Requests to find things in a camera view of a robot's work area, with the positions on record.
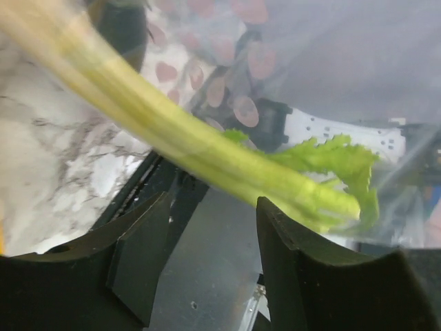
marble countertop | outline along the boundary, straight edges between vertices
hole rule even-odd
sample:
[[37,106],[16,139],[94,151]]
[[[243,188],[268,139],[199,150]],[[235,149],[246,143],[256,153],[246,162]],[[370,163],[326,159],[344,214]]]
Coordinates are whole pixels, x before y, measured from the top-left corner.
[[86,233],[150,151],[4,36],[0,135],[7,255],[44,252]]

celery stalk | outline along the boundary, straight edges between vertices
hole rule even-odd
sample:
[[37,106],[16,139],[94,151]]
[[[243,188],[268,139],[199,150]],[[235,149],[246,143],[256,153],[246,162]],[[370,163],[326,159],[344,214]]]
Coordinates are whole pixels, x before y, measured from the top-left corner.
[[186,113],[99,36],[84,10],[62,0],[0,0],[0,28],[69,88],[164,157],[255,206],[268,197],[290,217],[327,230],[318,210],[358,219],[355,197],[250,152]]

black plastic part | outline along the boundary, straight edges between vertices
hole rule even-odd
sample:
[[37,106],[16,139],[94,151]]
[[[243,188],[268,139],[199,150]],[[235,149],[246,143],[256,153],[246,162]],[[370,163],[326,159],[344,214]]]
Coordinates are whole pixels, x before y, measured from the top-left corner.
[[271,331],[271,322],[261,312],[258,312],[252,331]]
[[151,152],[94,224],[92,230],[125,215],[155,194],[167,192],[172,200],[171,223],[165,244],[165,255],[168,258],[207,191],[207,184],[177,168],[157,153]]
[[266,198],[257,231],[272,330],[441,330],[440,250],[360,254]]
[[400,126],[406,138],[406,160],[393,172],[376,170],[381,190],[401,190],[404,185],[441,185],[441,129],[431,124],[409,124]]
[[46,254],[0,257],[0,330],[142,330],[148,326],[170,198],[158,194]]
[[224,129],[237,129],[247,134],[259,150],[274,152],[282,144],[287,143],[289,137],[285,135],[285,123],[292,109],[284,103],[268,99],[255,100],[259,122],[257,126],[244,126],[234,115],[234,111],[227,105],[229,92],[225,93],[225,102],[218,108],[195,107],[193,115],[206,121],[214,119]]
[[101,36],[136,70],[141,70],[147,48],[147,16],[138,5],[116,6],[110,1],[85,0],[91,6],[92,21]]
[[265,286],[265,278],[263,274],[259,274],[259,278],[257,280],[257,285]]

plastic sheet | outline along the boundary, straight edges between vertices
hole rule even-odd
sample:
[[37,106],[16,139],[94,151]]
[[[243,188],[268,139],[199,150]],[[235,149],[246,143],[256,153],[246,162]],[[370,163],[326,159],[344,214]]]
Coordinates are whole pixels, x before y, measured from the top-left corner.
[[[16,1],[23,5],[27,2]],[[50,8],[46,10],[60,9],[60,3],[49,1]],[[441,44],[438,40],[441,4],[438,1],[89,0],[86,3],[88,10],[92,6],[114,6],[120,11],[143,6],[149,43],[141,75],[169,101],[218,131],[236,129],[246,134],[249,137],[245,140],[249,149],[246,154],[241,154],[244,148],[231,142],[221,146],[226,139],[218,140],[219,134],[214,138],[214,131],[198,121],[187,122],[178,109],[168,112],[172,103],[164,99],[157,101],[158,94],[149,92],[143,96],[142,87],[136,90],[128,78],[124,79],[125,74],[131,73],[126,68],[115,69],[114,60],[106,62],[113,64],[96,62],[94,66],[91,61],[89,67],[83,68],[88,71],[85,74],[73,62],[79,58],[65,50],[52,57],[52,62],[58,61],[58,69],[54,64],[51,67],[47,54],[36,55],[38,46],[31,45],[27,37],[20,37],[20,33],[30,33],[26,24],[32,22],[20,21],[25,15],[18,12],[11,18],[19,5],[7,4],[6,0],[0,2],[0,8],[9,6],[0,16],[2,28],[59,77],[68,68],[78,79],[87,82],[91,87],[89,95],[83,87],[69,84],[64,78],[70,88],[123,127],[146,139],[180,166],[248,203],[254,204],[258,195],[267,195],[306,226],[358,241],[410,247],[441,244],[433,235],[439,219],[436,213],[439,208],[435,209],[435,205],[441,185]],[[76,22],[75,31],[79,33],[78,29],[87,22],[79,23],[78,16],[82,13],[79,8],[84,11],[85,6],[82,3],[81,7],[80,1],[78,5],[76,11],[68,14],[53,12],[56,23],[64,20],[66,27],[72,27],[72,22]],[[63,6],[72,7],[72,4],[66,2]],[[82,33],[92,34],[87,28]],[[55,37],[53,33],[47,34],[48,43],[51,35]],[[92,41],[86,39],[89,50],[101,52],[105,48],[92,37]],[[57,42],[63,40],[53,41],[54,52]],[[132,52],[127,52],[126,59],[132,56]],[[113,55],[105,49],[94,61],[109,58],[113,59]],[[99,75],[107,74],[105,70],[116,70],[114,78],[127,83],[124,93],[139,99],[127,97],[124,102],[113,99],[111,91],[117,87],[106,87],[99,81]],[[137,121],[129,108],[141,100],[152,106],[155,116],[162,111],[159,116],[163,119],[171,121],[173,117],[173,125],[160,123],[156,117],[150,117],[148,122],[156,126]],[[184,122],[192,125],[192,134],[185,131]],[[180,142],[164,139],[183,132],[188,135]],[[327,187],[326,192],[308,195],[312,190],[310,182],[302,181],[303,186],[296,187],[298,177],[292,179],[290,172],[288,178],[283,162],[272,168],[274,173],[268,180],[262,175],[256,180],[258,167],[250,168],[249,172],[244,169],[248,162],[260,162],[252,157],[255,155],[252,150],[276,154],[315,138],[313,149],[298,154],[306,156],[306,161],[294,170],[321,182],[346,169],[346,173],[339,175],[343,184],[350,181],[357,186],[369,177],[366,173],[369,166],[357,164],[363,158],[358,158],[354,151],[347,149],[340,154],[324,151],[308,159],[308,155],[319,151],[317,144],[342,134],[351,138],[350,145],[362,145],[378,157],[369,182],[370,193],[378,198],[378,219],[372,216],[375,214],[372,210],[362,210],[362,218],[368,215],[364,223],[363,219],[350,217],[356,214],[353,210],[343,217],[340,212],[344,208],[334,208],[340,203],[340,196],[327,202],[323,198],[331,194],[328,182],[321,184]],[[209,137],[205,145],[201,145],[203,137]],[[347,144],[347,141],[342,143],[339,151]],[[223,163],[215,160],[224,147],[231,150],[235,161],[228,161],[225,155]],[[212,153],[212,163],[197,157],[207,150]],[[327,174],[318,176],[310,171],[316,170],[313,163],[317,160]],[[243,163],[237,168],[234,162]],[[282,191],[290,185],[296,191],[295,201]],[[331,189],[345,188],[340,185]],[[314,197],[320,200],[318,205],[314,205]],[[367,205],[370,208],[375,204],[370,201]],[[336,212],[339,214],[336,218],[344,221],[329,225]],[[314,223],[322,217],[328,220],[326,226]]]

gray metal surface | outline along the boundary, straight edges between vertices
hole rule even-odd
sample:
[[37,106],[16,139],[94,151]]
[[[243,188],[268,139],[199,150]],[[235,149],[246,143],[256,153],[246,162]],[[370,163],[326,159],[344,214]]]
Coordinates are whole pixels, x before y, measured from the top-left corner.
[[148,330],[239,330],[260,270],[255,209],[210,189],[165,266]]

